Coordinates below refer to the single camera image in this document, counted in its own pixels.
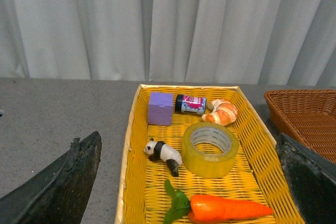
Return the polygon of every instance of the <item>wicker basket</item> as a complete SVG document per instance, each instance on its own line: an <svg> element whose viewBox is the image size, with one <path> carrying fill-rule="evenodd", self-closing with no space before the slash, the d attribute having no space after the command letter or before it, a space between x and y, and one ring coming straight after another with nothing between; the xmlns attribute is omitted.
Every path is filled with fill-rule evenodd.
<svg viewBox="0 0 336 224"><path fill-rule="evenodd" d="M182 150L184 131L201 122L199 115L173 113L171 126L147 124L151 92L207 97L208 101L226 98L239 109L236 120L227 128L239 140L239 150L231 172L219 179L203 179L179 167L172 177L164 162L151 162L143 148L151 137ZM149 86L140 85L133 101L126 131L115 223L162 223L171 198L164 190L170 179L175 189L190 198L193 194L212 194L226 198L248 199L269 205L272 216L233 221L234 223L304 223L290 196L275 140L239 87ZM174 223L190 223L187 216Z"/></svg>
<svg viewBox="0 0 336 224"><path fill-rule="evenodd" d="M336 163L336 90L271 90L265 99L280 131Z"/></svg>

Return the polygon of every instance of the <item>gray table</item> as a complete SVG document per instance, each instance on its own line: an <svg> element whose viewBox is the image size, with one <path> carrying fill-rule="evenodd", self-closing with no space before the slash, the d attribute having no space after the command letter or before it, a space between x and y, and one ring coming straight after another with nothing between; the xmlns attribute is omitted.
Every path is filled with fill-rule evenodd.
<svg viewBox="0 0 336 224"><path fill-rule="evenodd" d="M102 137L101 163L82 223L113 223L122 149L139 84L236 86L236 84L154 83L0 78L0 198L69 150L74 137L93 131ZM327 87L239 85L271 133L264 93L274 89Z"/></svg>

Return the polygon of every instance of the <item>tape label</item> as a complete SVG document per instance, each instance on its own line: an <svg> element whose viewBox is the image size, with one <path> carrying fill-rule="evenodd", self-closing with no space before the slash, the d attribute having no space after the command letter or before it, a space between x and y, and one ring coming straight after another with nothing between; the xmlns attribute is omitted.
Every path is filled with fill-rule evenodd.
<svg viewBox="0 0 336 224"><path fill-rule="evenodd" d="M222 155L228 153L231 149L230 137L225 132L212 127L203 127L193 131L190 141L193 146L200 143L213 144L223 152Z"/></svg>

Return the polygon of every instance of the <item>purple cube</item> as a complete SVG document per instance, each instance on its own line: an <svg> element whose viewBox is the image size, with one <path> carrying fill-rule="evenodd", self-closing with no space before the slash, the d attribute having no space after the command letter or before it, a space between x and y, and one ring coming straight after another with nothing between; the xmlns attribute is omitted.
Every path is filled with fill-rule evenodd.
<svg viewBox="0 0 336 224"><path fill-rule="evenodd" d="M170 126L173 115L173 94L151 92L148 106L148 124Z"/></svg>

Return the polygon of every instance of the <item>black lid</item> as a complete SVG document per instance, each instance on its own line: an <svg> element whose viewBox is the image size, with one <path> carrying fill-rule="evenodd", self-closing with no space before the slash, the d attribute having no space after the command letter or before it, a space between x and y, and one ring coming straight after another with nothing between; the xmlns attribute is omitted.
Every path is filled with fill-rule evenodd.
<svg viewBox="0 0 336 224"><path fill-rule="evenodd" d="M183 100L183 95L178 94L176 96L176 101L175 101L175 112L181 112L182 100Z"/></svg>

